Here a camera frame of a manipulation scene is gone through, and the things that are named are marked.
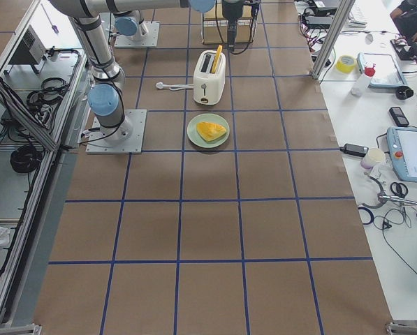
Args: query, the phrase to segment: white cup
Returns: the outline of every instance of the white cup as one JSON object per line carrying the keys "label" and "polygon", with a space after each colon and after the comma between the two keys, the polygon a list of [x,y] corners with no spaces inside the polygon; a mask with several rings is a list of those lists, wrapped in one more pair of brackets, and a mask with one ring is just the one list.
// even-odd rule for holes
{"label": "white cup", "polygon": [[372,169],[376,164],[386,161],[385,153],[379,148],[371,148],[360,162],[364,169]]}

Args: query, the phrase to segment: blue joint cap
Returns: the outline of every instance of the blue joint cap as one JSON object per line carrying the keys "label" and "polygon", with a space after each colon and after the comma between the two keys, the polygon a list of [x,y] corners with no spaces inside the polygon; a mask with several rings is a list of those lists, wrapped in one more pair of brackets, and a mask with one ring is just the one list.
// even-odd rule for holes
{"label": "blue joint cap", "polygon": [[129,16],[117,17],[115,19],[115,28],[121,35],[132,36],[138,31],[138,23]]}
{"label": "blue joint cap", "polygon": [[100,117],[111,115],[118,107],[119,95],[109,84],[96,85],[87,97],[90,108]]}
{"label": "blue joint cap", "polygon": [[215,4],[216,0],[189,0],[191,8],[201,13],[211,10]]}

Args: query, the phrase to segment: white bottle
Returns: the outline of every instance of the white bottle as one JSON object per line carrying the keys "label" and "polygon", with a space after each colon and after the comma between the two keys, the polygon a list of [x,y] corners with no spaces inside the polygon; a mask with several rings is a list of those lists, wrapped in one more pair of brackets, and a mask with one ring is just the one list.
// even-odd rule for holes
{"label": "white bottle", "polygon": [[373,78],[376,70],[373,67],[365,67],[365,71],[362,75],[357,79],[356,83],[354,84],[353,88],[351,89],[351,94],[353,96],[362,96],[363,92],[368,88],[370,85],[371,79]]}

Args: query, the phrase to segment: tape roll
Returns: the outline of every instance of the tape roll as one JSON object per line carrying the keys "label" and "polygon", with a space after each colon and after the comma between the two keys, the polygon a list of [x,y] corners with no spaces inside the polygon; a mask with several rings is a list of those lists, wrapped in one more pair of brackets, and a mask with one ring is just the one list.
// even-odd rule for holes
{"label": "tape roll", "polygon": [[348,56],[345,54],[344,56],[340,56],[335,67],[340,72],[350,73],[352,70],[354,70],[356,65],[357,65],[356,59],[352,56]]}

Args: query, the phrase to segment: person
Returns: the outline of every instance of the person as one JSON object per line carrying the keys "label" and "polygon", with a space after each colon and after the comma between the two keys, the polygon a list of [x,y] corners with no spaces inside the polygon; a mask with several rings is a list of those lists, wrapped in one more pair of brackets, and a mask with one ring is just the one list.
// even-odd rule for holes
{"label": "person", "polygon": [[417,0],[403,0],[390,13],[390,17],[394,21],[397,30],[407,40],[411,39],[413,42],[417,42],[417,10],[414,10],[415,8],[417,8]]}

